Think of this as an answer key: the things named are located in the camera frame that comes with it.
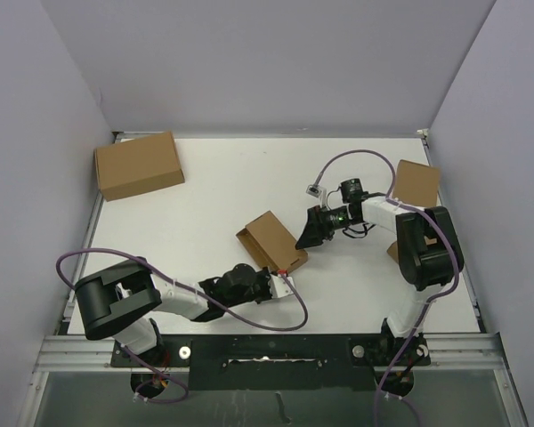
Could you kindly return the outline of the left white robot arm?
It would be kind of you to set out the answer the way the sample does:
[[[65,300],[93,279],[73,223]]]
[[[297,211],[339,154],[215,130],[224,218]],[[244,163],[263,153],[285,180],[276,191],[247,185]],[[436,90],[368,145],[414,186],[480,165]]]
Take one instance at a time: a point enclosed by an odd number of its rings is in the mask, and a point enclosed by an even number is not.
[[[204,323],[223,316],[224,308],[273,298],[273,275],[238,264],[219,278],[209,278],[183,289],[156,278],[138,262],[124,261],[79,280],[76,297],[85,336],[91,341],[108,337],[127,346],[144,366],[163,354],[152,311],[171,313]]]

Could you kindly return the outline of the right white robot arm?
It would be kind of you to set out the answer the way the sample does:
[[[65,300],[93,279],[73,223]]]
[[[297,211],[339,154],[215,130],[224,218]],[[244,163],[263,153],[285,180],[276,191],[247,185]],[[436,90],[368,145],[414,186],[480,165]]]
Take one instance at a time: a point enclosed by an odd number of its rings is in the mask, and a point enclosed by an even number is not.
[[[307,220],[295,248],[307,249],[330,241],[337,230],[363,227],[359,238],[375,227],[396,235],[397,264],[408,283],[405,301],[384,321],[388,335],[377,343],[379,356],[395,364],[410,351],[408,338],[422,331],[429,307],[452,294],[459,284],[464,258],[449,211],[442,206],[407,205],[383,193],[369,193],[358,178],[338,187],[343,204],[331,209],[323,189],[312,185],[307,192],[320,203],[307,210]]]

